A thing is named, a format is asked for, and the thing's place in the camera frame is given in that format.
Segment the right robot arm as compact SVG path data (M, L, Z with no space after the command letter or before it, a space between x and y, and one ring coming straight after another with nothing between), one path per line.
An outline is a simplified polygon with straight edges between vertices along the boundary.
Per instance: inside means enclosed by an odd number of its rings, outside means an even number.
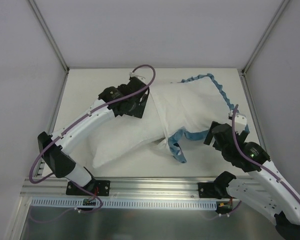
M232 127L212 122L204 144L221 152L224 160L249 174L264 191L255 190L234 174L224 171L214 181L198 184L200 198L238 199L272 224L285 240L300 240L300 195L279 173L267 152L246 142L244 130L233 135Z

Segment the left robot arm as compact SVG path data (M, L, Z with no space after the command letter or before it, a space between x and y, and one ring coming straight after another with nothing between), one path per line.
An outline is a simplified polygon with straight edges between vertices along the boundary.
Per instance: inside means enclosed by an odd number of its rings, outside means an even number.
M149 87L138 77L131 76L127 84L107 87L81 116L68 126L38 137L42 159L57 178L66 178L83 195L95 191L93 175L70 154L93 130L118 116L142 118L150 93Z

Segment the white pillow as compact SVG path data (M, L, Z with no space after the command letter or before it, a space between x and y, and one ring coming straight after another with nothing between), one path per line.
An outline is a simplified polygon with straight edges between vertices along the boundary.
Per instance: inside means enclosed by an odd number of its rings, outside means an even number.
M97 169L164 136L158 111L153 107L145 109L142 118L118 116L88 137L93 153L92 167Z

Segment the blue patterned pillowcase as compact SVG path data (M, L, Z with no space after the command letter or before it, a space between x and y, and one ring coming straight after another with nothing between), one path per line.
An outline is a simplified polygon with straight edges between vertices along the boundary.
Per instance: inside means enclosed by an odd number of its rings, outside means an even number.
M180 163L187 161L180 139L204 140L212 122L225 123L235 108L210 73L153 86L150 94L165 138L160 147Z

